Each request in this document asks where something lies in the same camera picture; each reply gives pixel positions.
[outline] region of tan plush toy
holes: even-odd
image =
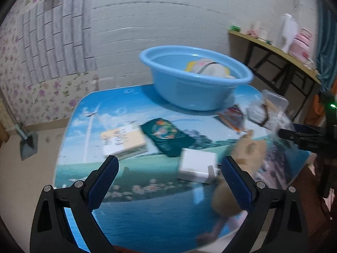
[[[239,167],[247,171],[251,176],[262,165],[267,150],[267,142],[265,140],[254,141],[252,136],[253,130],[243,135],[230,154]],[[204,245],[217,239],[227,219],[238,215],[242,211],[222,174],[219,176],[219,184],[213,193],[211,206],[221,218],[211,233],[204,233],[197,237],[199,245]]]

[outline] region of wind turbine print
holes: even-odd
[[[85,136],[85,143],[84,143],[84,155],[83,155],[83,163],[87,162],[87,154],[88,154],[88,147],[89,147],[89,140],[90,140],[90,134],[91,134],[91,128],[92,128],[92,122],[94,120],[94,118],[96,118],[103,126],[104,128],[107,130],[107,127],[104,125],[101,117],[98,114],[98,109],[101,106],[102,103],[99,103],[96,107],[96,109],[94,110],[94,112],[88,112],[87,109],[84,109],[82,112],[82,115],[84,115],[85,117],[89,117],[89,124],[88,124],[88,128],[87,128],[87,133]]]

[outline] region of blue plastic basin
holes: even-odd
[[[253,80],[253,73],[241,62],[218,52],[191,46],[156,46],[141,52],[139,58],[151,68],[158,93],[167,101],[185,109],[217,109],[237,86]],[[184,71],[188,62],[201,58],[212,59],[229,67],[230,74],[237,79]]]

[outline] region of table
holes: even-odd
[[[289,54],[283,52],[277,47],[274,47],[272,45],[267,44],[266,42],[260,41],[256,38],[253,38],[251,36],[248,36],[246,34],[228,30],[229,35],[233,35],[236,37],[240,37],[243,39],[246,39],[249,41],[247,53],[245,55],[244,64],[249,67],[249,62],[252,57],[253,49],[254,47],[262,49],[267,52],[267,54],[260,59],[255,66],[249,67],[254,75],[261,79],[264,83],[266,83],[272,90],[274,90],[277,94],[284,96],[287,92],[290,85],[293,85],[302,95],[304,95],[304,101],[302,102],[299,110],[297,110],[297,113],[293,117],[293,119],[296,118],[302,107],[304,106],[305,102],[307,101],[308,97],[310,96],[312,90],[314,89],[315,84],[320,85],[320,80],[316,77],[316,75],[307,69],[299,60],[296,58],[290,56]],[[274,62],[270,61],[270,56],[275,55],[279,58],[281,58],[283,61],[286,62],[284,67],[280,67],[279,65],[275,64]],[[270,63],[276,68],[280,69],[281,71],[272,79],[272,81],[269,81],[264,76],[262,76],[258,70],[264,63]],[[297,86],[295,83],[293,83],[294,76],[297,75],[302,81],[302,88]],[[276,83],[282,78],[283,81],[281,83],[280,87],[276,86]],[[304,88],[306,85],[306,80],[311,80],[311,87],[309,91],[306,93],[304,92]]]
[[[260,92],[252,86],[240,86],[225,105],[238,103],[246,111],[259,96]],[[100,133],[135,120],[139,124],[158,117],[170,120],[196,139],[195,148],[217,153],[220,161],[230,153],[240,135],[216,120],[215,115],[215,111],[176,107],[161,98],[153,85],[91,93],[79,103],[68,123],[55,170],[55,186],[68,187],[78,179],[85,180],[105,159],[100,149]],[[255,138],[265,138],[269,132],[249,121],[245,127],[255,130]],[[143,253],[194,249],[198,246],[198,235],[212,231],[219,219],[210,206],[216,184],[176,179],[179,158],[159,153],[148,138],[146,141],[148,152],[120,160],[119,173],[93,215],[113,245]],[[282,144],[271,145],[270,153],[275,154],[266,158],[268,166],[257,177],[270,187],[282,187],[289,182],[308,156],[304,151],[286,153],[282,149],[286,149]],[[271,177],[271,170],[275,172],[278,168],[285,172]],[[66,214],[78,245],[88,250],[69,209]],[[237,228],[237,221],[239,218],[234,218],[232,224],[225,225],[219,237]]]

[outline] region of teal curtain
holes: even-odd
[[[337,21],[326,3],[318,0],[318,42],[316,64],[321,91],[329,91],[337,75]]]

